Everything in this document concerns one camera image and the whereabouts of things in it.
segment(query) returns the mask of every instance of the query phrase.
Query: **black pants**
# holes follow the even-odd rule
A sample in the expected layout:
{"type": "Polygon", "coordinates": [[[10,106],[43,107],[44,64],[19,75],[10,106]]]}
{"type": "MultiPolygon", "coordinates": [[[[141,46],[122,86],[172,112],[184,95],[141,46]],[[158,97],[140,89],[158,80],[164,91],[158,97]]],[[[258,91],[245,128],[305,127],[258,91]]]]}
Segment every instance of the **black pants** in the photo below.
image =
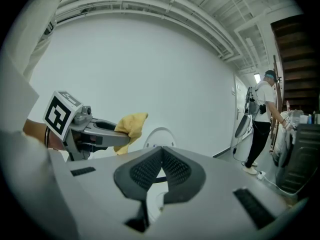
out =
{"type": "Polygon", "coordinates": [[[250,168],[252,163],[257,159],[262,150],[265,148],[269,132],[269,122],[252,121],[253,124],[253,140],[248,156],[248,160],[245,163],[247,168],[250,168]]]}

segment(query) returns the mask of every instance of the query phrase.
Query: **white floor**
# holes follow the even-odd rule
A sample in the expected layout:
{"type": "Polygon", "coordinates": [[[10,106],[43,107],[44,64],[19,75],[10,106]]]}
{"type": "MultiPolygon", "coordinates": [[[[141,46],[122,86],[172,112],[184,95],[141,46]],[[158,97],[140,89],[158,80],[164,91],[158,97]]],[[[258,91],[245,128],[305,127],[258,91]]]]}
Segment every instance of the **white floor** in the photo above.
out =
{"type": "MultiPolygon", "coordinates": [[[[253,135],[250,134],[247,138],[245,138],[241,143],[238,144],[236,153],[234,157],[240,161],[245,161],[249,155],[251,144],[252,144],[252,138],[253,135]]],[[[265,177],[271,181],[272,183],[276,182],[276,172],[278,170],[278,167],[275,166],[272,155],[269,153],[270,150],[270,145],[271,145],[271,138],[269,136],[263,151],[261,154],[258,156],[258,158],[255,160],[258,163],[258,166],[256,169],[258,171],[263,171],[265,172],[265,177]]],[[[232,163],[235,167],[242,169],[242,164],[241,162],[235,160],[233,157],[233,147],[226,153],[222,154],[219,156],[217,159],[221,159],[227,162],[232,163]]],[[[295,203],[296,201],[296,196],[291,196],[283,193],[281,190],[279,190],[276,186],[272,185],[265,179],[262,180],[262,183],[265,184],[268,188],[272,189],[275,191],[277,194],[282,196],[288,204],[291,204],[292,202],[295,203]]]]}

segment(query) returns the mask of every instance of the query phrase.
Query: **light fixture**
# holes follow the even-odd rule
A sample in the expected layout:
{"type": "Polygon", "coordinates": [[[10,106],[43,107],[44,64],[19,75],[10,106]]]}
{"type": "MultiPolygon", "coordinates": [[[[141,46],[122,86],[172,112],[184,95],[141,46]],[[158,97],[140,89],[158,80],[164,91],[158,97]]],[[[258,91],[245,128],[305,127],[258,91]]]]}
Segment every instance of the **light fixture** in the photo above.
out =
{"type": "Polygon", "coordinates": [[[255,81],[256,81],[257,84],[261,81],[259,73],[254,74],[254,78],[255,78],[255,81]]]}

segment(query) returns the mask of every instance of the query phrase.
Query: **baseball cap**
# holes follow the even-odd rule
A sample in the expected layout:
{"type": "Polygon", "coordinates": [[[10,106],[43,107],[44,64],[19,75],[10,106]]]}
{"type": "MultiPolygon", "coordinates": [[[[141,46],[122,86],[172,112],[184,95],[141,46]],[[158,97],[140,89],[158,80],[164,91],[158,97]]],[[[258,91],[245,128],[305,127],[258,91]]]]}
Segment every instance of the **baseball cap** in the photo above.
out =
{"type": "Polygon", "coordinates": [[[273,70],[267,70],[264,74],[265,77],[273,78],[274,82],[277,83],[278,79],[276,73],[273,70]]]}

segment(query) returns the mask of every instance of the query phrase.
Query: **bottle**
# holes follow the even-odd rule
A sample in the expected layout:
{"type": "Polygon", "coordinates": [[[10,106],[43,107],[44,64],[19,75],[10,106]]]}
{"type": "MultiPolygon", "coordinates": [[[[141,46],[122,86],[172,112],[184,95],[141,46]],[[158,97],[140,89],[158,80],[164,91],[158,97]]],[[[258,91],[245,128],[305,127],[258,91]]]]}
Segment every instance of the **bottle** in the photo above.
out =
{"type": "Polygon", "coordinates": [[[290,111],[290,104],[289,100],[286,101],[286,111],[290,111]]]}
{"type": "Polygon", "coordinates": [[[308,124],[312,124],[312,116],[310,114],[308,115],[308,124]]]}

